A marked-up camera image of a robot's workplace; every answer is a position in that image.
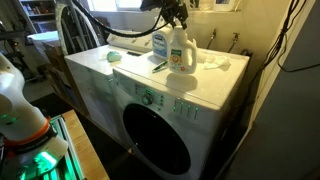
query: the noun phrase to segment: white appliance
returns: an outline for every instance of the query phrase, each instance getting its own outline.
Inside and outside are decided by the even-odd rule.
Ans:
[[[134,61],[137,54],[149,52],[151,36],[141,38],[122,38],[110,35],[109,45],[65,56],[68,67],[79,88],[80,94],[89,111],[91,121],[111,138],[124,145],[120,140],[123,130],[115,106],[112,92],[112,68],[117,64]],[[106,57],[111,51],[121,54],[121,61],[110,63]]]
[[[192,75],[168,69],[152,73],[162,61],[151,53],[113,69],[115,94],[133,154],[164,179],[199,179],[223,117],[240,83],[248,57],[201,50],[205,56],[228,56],[230,66]]]

